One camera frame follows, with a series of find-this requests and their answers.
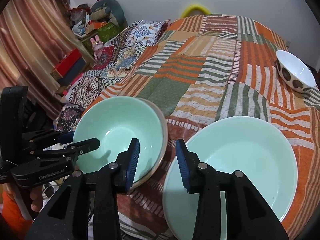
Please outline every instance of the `curtain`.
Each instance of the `curtain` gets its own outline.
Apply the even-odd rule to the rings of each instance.
[[[0,15],[0,89],[28,85],[28,97],[54,119],[61,110],[59,84],[50,76],[55,65],[78,48],[94,59],[71,31],[69,0],[10,0]]]

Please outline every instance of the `red box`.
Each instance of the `red box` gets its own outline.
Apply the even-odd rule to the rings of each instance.
[[[52,70],[50,75],[58,80],[68,72],[68,70],[77,62],[79,58],[81,58],[81,53],[78,49],[74,49],[69,52],[60,62],[56,65],[56,67]]]

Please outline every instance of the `bowl with brown dots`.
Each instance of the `bowl with brown dots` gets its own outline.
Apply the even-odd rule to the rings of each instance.
[[[289,87],[303,93],[316,85],[313,74],[299,58],[284,50],[278,50],[276,55],[278,73]]]

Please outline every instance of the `person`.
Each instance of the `person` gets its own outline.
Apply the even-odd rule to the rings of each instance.
[[[14,200],[14,192],[9,183],[3,184],[3,209],[2,216],[9,225],[13,233],[23,240],[29,227],[32,224],[31,220],[25,220],[21,211]],[[42,209],[42,187],[35,187],[30,191],[30,198],[32,199],[31,209],[39,212]]]

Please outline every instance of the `orange sleeve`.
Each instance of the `orange sleeve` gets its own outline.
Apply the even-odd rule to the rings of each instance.
[[[22,215],[17,204],[8,197],[6,192],[3,192],[3,209],[2,216],[4,220],[7,222],[9,227],[15,233],[15,235],[23,240],[26,233],[29,230],[29,227],[32,224],[31,220],[25,220]]]

